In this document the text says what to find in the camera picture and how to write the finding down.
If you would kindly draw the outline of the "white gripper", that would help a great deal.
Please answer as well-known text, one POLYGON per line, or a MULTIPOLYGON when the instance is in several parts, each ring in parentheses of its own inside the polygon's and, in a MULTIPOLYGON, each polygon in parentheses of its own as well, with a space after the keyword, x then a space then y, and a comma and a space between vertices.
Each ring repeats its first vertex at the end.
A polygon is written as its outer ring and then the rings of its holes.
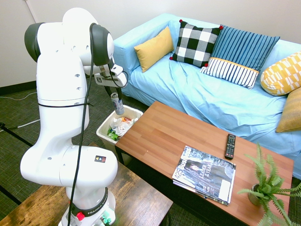
POLYGON ((94 75, 95 82, 97 85, 105 86, 105 90, 109 97, 112 95, 112 91, 110 87, 116 87, 116 91, 118 93, 118 102, 122 101, 122 91, 121 88, 127 85, 127 77, 124 73, 119 75, 106 75, 103 76, 103 73, 96 73, 94 75))

